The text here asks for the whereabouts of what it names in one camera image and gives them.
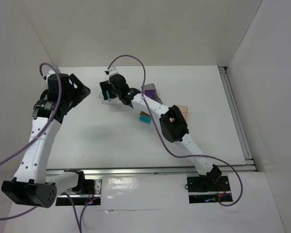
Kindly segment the purple lego brick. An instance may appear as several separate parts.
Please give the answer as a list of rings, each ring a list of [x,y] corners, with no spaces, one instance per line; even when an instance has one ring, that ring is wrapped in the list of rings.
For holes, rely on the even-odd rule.
[[[154,96],[154,95],[156,95],[156,90],[155,89],[145,90],[145,95],[147,95],[147,96]]]

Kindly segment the orange lego brick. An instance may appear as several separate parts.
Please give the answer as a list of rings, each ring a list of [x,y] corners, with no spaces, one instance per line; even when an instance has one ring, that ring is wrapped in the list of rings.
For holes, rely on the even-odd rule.
[[[144,112],[144,111],[141,111],[141,112],[140,112],[140,115],[144,115],[144,116],[150,117],[150,114],[148,114],[148,113],[146,113],[146,112]]]

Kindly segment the teal long lego brick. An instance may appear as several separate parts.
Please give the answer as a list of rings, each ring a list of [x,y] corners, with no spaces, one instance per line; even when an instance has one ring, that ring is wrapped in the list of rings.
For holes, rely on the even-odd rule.
[[[146,115],[140,115],[139,120],[141,122],[146,123],[146,124],[150,124],[151,121],[152,121],[151,117],[150,116],[146,116]]]

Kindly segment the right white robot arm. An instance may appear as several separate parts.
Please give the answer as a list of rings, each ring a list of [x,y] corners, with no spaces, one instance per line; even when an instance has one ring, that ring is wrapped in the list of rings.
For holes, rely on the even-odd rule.
[[[163,105],[152,99],[148,90],[143,92],[129,87],[124,76],[117,69],[110,68],[105,71],[106,80],[99,83],[104,100],[118,98],[124,105],[141,111],[149,111],[149,114],[158,118],[161,136],[170,143],[187,150],[187,158],[195,166],[202,183],[205,186],[214,186],[220,179],[222,172],[213,164],[194,142],[189,133],[188,124],[178,106]]]

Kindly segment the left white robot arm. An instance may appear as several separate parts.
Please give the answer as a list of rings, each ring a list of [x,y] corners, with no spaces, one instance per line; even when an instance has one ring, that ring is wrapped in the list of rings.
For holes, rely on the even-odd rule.
[[[49,208],[66,190],[79,194],[85,188],[84,172],[66,169],[50,180],[47,164],[54,139],[64,117],[89,94],[90,89],[74,74],[50,74],[48,88],[33,107],[30,145],[11,181],[1,190],[15,204]]]

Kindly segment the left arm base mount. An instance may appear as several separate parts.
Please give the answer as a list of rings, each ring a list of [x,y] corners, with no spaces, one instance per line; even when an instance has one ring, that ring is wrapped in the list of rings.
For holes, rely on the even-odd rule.
[[[81,191],[75,191],[73,188],[65,190],[76,206],[89,205],[95,206],[101,204],[102,178],[91,178],[85,180],[85,185]]]

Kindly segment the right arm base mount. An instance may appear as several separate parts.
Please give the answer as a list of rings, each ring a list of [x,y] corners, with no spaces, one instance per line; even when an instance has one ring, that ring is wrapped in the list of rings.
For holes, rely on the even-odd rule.
[[[222,176],[214,187],[203,185],[200,177],[187,177],[184,188],[188,191],[189,204],[233,202],[228,176]]]

